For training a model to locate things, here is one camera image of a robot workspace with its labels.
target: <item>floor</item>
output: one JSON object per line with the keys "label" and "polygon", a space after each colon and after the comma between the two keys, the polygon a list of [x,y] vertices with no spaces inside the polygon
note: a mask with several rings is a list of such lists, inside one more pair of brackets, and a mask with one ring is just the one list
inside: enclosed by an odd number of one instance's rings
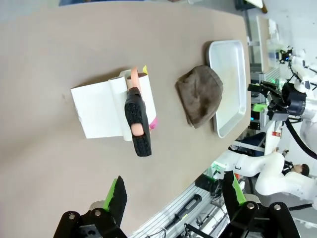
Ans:
{"label": "floor", "polygon": [[[174,4],[189,4],[194,2],[196,6],[209,7],[216,10],[241,14],[234,7],[233,0],[181,0]],[[28,15],[41,9],[58,7],[59,0],[1,0],[0,22],[12,20],[16,17]]]}

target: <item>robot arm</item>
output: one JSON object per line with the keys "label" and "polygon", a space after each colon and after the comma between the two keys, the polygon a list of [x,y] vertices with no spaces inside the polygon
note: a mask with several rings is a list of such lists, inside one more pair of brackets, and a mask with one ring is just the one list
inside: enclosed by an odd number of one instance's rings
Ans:
{"label": "robot arm", "polygon": [[317,100],[311,89],[311,82],[316,82],[317,77],[316,75],[310,77],[306,69],[311,70],[315,74],[317,74],[317,71],[313,69],[312,66],[306,64],[304,57],[305,53],[300,54],[295,52],[290,57],[290,68],[296,76],[294,88],[307,96],[304,104],[305,108],[300,115],[300,117],[304,119],[300,130],[300,136],[308,147],[317,153],[317,144],[314,143],[317,137]]}
{"label": "robot arm", "polygon": [[[317,139],[317,100],[314,98],[306,70],[298,65],[291,67],[297,79],[295,83],[285,83],[281,91],[269,82],[250,84],[248,90],[259,92],[269,100],[267,115],[270,120],[287,121],[287,127],[290,129],[292,125],[288,120],[289,116],[300,117],[303,120],[300,136],[312,150],[309,155],[317,159],[317,145],[314,143]],[[309,150],[303,147],[302,149],[306,153]]]}
{"label": "robot arm", "polygon": [[261,195],[271,195],[278,192],[291,193],[297,197],[312,201],[317,209],[317,180],[289,172],[281,173],[284,157],[279,153],[271,153],[260,157],[250,157],[227,150],[218,159],[225,171],[253,177],[260,173],[255,189]]}

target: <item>metal tray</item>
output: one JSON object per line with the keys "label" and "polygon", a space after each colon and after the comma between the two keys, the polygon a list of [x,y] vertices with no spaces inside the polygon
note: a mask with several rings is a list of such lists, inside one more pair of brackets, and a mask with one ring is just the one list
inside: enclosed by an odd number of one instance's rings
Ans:
{"label": "metal tray", "polygon": [[212,42],[207,62],[220,77],[223,93],[213,117],[213,126],[224,138],[243,118],[247,108],[247,87],[243,46],[238,40]]}

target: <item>white book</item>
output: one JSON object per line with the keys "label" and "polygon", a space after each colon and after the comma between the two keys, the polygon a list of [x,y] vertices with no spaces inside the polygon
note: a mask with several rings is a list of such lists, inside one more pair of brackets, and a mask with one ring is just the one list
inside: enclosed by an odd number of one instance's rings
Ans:
{"label": "white book", "polygon": [[[125,141],[132,141],[124,112],[128,90],[126,78],[129,76],[127,70],[106,82],[71,89],[86,138],[123,136]],[[148,121],[152,123],[156,111],[148,75],[140,77],[139,81]]]}

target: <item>book page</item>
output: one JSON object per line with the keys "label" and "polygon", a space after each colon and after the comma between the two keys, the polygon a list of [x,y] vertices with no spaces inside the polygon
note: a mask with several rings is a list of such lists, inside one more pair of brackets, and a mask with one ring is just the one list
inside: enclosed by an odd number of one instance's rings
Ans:
{"label": "book page", "polygon": [[86,138],[122,135],[109,82],[73,88],[71,93]]}
{"label": "book page", "polygon": [[127,99],[127,84],[125,77],[117,77],[108,81],[111,87],[113,101],[118,115],[119,124],[122,130],[123,139],[125,141],[132,141],[132,133],[127,122],[124,112],[124,105]]}

